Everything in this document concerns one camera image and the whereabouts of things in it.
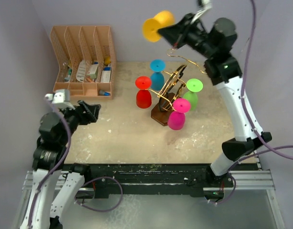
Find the yellow wine glass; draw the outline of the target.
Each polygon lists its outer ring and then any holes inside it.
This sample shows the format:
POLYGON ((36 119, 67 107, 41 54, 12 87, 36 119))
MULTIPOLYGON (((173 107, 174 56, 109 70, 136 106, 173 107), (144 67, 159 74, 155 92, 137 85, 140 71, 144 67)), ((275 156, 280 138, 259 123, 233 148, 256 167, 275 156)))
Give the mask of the yellow wine glass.
POLYGON ((142 34, 147 41, 157 42, 161 38, 161 35, 159 35, 157 31, 173 25, 174 22, 175 19, 173 14, 170 11, 163 10, 143 23, 142 34))

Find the green wine glass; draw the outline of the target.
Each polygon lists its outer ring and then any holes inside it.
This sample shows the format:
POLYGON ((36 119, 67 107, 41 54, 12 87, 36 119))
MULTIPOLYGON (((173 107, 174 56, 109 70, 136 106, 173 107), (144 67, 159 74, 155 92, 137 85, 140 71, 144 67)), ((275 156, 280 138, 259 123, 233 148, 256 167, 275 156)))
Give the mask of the green wine glass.
POLYGON ((203 89, 203 83, 201 80, 192 78, 186 82, 187 92, 183 95, 183 98, 190 103, 190 110, 194 111, 198 104, 197 93, 203 89))

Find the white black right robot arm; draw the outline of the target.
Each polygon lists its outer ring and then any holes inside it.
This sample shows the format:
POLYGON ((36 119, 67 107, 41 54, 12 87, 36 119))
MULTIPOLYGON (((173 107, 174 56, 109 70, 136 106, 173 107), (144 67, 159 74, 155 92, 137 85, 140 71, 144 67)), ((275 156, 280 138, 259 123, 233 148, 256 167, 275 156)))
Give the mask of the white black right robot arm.
POLYGON ((158 29, 158 34, 175 48, 184 45, 206 57, 204 67, 213 86, 221 94, 229 112, 234 138, 222 143, 222 153, 206 170, 206 182, 218 186, 233 164, 272 140, 270 132, 259 125, 243 89, 244 77, 231 54, 237 39, 236 26, 227 18, 217 19, 210 31, 202 21, 191 22, 193 14, 186 14, 174 25, 158 29))

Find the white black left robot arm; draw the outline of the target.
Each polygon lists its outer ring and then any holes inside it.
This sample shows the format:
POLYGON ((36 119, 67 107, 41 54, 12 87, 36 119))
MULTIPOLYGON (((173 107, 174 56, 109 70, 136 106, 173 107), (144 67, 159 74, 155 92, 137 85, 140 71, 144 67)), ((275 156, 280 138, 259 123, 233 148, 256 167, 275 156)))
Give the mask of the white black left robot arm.
POLYGON ((33 153, 31 195, 20 226, 22 229, 61 229, 65 213, 79 188, 92 182, 89 165, 73 164, 65 184, 55 194, 73 133, 80 125, 95 123, 101 106, 84 101, 78 101, 77 106, 66 102, 55 104, 51 100, 47 103, 52 112, 41 119, 40 136, 33 153))

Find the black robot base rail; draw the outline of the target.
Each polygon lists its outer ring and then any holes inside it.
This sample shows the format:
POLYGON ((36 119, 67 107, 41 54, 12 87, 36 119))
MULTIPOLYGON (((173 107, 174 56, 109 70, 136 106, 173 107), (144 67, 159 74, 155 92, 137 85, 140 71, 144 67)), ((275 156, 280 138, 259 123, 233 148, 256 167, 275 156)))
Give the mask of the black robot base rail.
POLYGON ((86 186, 95 198, 121 193, 202 197, 205 188, 233 187, 228 176, 211 181, 208 164, 91 164, 90 169, 90 178, 100 178, 86 186))

